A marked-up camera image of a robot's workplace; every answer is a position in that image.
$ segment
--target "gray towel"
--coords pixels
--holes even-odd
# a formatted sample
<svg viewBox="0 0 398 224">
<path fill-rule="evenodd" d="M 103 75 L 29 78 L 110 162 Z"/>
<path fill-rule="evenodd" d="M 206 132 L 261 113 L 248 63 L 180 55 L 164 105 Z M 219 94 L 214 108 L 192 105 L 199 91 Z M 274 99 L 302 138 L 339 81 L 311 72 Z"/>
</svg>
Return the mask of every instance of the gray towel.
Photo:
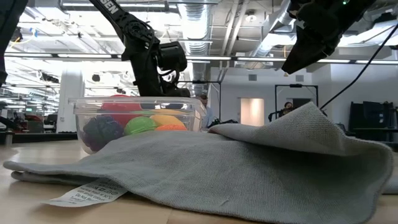
<svg viewBox="0 0 398 224">
<path fill-rule="evenodd" d="M 74 164 L 4 163 L 19 180 L 81 185 L 107 177 L 175 208 L 306 224 L 368 221 L 392 165 L 390 148 L 345 136 L 313 104 L 260 128 L 126 136 Z"/>
</svg>

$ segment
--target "fabric tag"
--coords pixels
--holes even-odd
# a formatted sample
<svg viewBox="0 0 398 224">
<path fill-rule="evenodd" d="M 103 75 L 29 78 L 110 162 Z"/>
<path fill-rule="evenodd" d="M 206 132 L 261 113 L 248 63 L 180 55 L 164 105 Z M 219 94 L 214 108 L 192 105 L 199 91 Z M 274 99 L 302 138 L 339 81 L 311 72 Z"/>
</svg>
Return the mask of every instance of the fabric tag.
<svg viewBox="0 0 398 224">
<path fill-rule="evenodd" d="M 127 190 L 107 178 L 99 178 L 94 182 L 73 189 L 59 198 L 42 203 L 59 207 L 84 207 L 97 203 L 113 202 Z"/>
</svg>

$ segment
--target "plastic bin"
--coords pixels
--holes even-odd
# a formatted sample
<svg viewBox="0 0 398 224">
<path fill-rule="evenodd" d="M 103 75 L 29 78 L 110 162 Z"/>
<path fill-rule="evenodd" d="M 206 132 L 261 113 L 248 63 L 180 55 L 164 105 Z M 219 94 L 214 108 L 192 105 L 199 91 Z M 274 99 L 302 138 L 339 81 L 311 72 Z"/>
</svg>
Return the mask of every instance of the plastic bin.
<svg viewBox="0 0 398 224">
<path fill-rule="evenodd" d="M 69 103 L 80 145 L 89 154 L 112 140 L 145 131 L 200 131 L 206 115 L 194 98 L 86 97 L 70 98 Z"/>
</svg>

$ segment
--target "green ball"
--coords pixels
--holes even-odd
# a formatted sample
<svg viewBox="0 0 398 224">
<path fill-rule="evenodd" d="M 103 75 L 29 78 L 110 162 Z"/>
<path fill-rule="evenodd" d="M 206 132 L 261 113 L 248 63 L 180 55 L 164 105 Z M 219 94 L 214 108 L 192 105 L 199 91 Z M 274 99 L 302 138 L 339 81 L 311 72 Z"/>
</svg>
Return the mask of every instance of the green ball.
<svg viewBox="0 0 398 224">
<path fill-rule="evenodd" d="M 147 118 L 145 116 L 140 116 L 131 119 L 126 127 L 124 127 L 125 134 L 137 134 L 144 131 L 153 131 L 157 127 L 153 119 Z"/>
</svg>

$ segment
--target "dark blue ball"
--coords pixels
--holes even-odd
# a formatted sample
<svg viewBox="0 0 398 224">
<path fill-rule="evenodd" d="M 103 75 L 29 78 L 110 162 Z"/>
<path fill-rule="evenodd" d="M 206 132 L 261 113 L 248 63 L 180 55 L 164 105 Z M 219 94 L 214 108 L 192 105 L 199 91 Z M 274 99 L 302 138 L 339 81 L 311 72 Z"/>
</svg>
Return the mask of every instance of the dark blue ball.
<svg viewBox="0 0 398 224">
<path fill-rule="evenodd" d="M 83 142 L 92 151 L 98 152 L 112 140 L 123 137 L 123 127 L 111 116 L 91 118 L 83 127 Z"/>
</svg>

